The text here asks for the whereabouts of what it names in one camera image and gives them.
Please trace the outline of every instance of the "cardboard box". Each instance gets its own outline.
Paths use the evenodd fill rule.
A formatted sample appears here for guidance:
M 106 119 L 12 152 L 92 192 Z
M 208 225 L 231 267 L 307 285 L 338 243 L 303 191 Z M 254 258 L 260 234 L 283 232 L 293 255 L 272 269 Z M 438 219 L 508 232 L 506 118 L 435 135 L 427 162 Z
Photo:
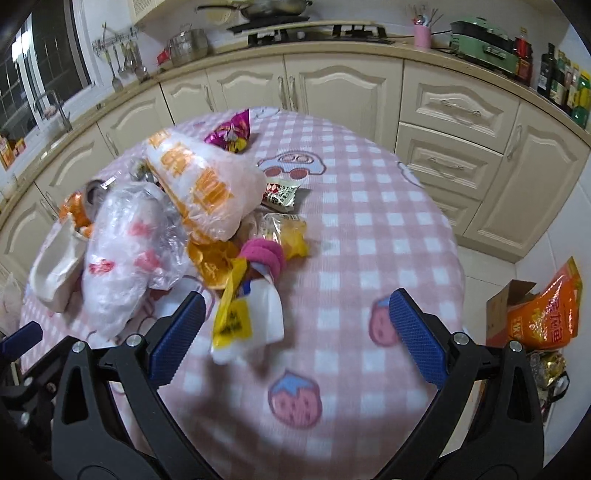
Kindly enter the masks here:
M 535 298 L 530 290 L 534 282 L 511 280 L 505 288 L 486 302 L 486 345 L 503 348 L 512 339 L 508 329 L 509 307 Z

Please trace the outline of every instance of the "stainless steel pot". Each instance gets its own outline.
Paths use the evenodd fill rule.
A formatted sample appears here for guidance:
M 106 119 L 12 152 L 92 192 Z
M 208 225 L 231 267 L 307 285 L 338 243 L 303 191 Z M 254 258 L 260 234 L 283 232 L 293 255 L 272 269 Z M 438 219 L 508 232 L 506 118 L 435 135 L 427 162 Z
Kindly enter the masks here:
M 190 24 L 181 25 L 181 32 L 168 41 L 170 60 L 175 67 L 202 59 L 207 55 L 208 48 L 209 44 L 203 29 L 191 29 Z

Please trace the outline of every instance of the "soy sauce bottle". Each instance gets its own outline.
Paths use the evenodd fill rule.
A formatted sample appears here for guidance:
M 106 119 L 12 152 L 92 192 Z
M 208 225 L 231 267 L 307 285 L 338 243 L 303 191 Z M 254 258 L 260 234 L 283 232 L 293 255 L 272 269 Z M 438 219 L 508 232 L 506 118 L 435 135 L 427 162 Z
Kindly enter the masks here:
M 542 64 L 540 66 L 540 77 L 538 80 L 538 93 L 546 98 L 550 98 L 552 79 L 556 60 L 554 59 L 554 45 L 548 43 L 548 53 L 542 55 Z

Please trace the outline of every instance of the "green electric grill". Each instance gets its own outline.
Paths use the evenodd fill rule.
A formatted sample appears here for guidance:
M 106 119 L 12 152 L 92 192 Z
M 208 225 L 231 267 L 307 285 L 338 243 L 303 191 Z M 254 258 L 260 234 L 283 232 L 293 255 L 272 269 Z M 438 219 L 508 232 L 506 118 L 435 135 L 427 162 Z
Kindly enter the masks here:
M 488 23 L 486 18 L 467 17 L 452 23 L 452 53 L 492 70 L 501 70 L 513 78 L 517 69 L 514 42 L 507 33 Z

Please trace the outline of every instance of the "cabinet handle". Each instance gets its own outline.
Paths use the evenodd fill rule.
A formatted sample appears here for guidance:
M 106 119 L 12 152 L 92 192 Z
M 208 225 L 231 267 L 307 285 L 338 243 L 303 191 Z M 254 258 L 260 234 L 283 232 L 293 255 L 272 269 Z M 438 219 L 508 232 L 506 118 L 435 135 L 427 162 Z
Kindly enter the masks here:
M 445 168 L 456 168 L 458 170 L 464 169 L 464 167 L 462 165 L 448 164 L 448 163 L 445 163 L 441 160 L 436 159 L 435 157 L 429 157 L 429 161 L 432 161 L 433 163 L 436 163 L 437 165 L 441 165 L 442 167 L 445 167 Z
M 283 77 L 279 75 L 277 79 L 279 81 L 279 100 L 281 100 L 281 108 L 287 110 L 287 104 L 285 102 L 285 89 L 283 88 Z
M 203 85 L 203 86 L 205 87 L 205 101 L 207 102 L 207 106 L 209 107 L 209 109 L 213 113 L 212 100 L 211 100 L 211 98 L 209 98 L 209 87 L 207 87 L 207 85 Z
M 115 157 L 119 157 L 119 149 L 117 148 L 117 145 L 115 145 L 115 142 L 113 142 L 113 139 L 111 138 L 108 132 L 105 134 L 105 137 L 107 139 L 107 142 L 109 142 L 109 145 L 111 145 L 113 152 L 115 152 Z
M 49 216 L 55 222 L 57 220 L 57 213 L 53 211 L 53 209 L 49 206 L 45 199 L 39 200 L 41 206 L 45 209 L 45 211 L 49 214 Z
M 482 112 L 480 110 L 471 110 L 462 105 L 458 105 L 457 103 L 453 103 L 451 100 L 448 99 L 443 99 L 441 101 L 441 104 L 451 108 L 455 108 L 457 110 L 461 110 L 462 112 L 466 112 L 474 116 L 482 116 Z
M 290 77 L 289 91 L 291 109 L 297 112 L 296 81 L 294 77 Z
M 517 125 L 516 132 L 517 132 L 517 140 L 515 140 L 515 144 L 513 145 L 513 147 L 511 148 L 511 150 L 507 154 L 507 161 L 513 160 L 513 155 L 515 155 L 515 152 L 517 151 L 517 149 L 521 145 L 521 135 L 523 133 L 523 125 L 521 125 L 521 124 Z
M 60 208 L 57 206 L 57 203 L 53 200 L 53 197 L 51 196 L 51 193 L 49 193 L 48 190 L 45 191 L 45 198 L 47 199 L 47 201 L 49 202 L 49 205 L 57 212 L 60 211 Z

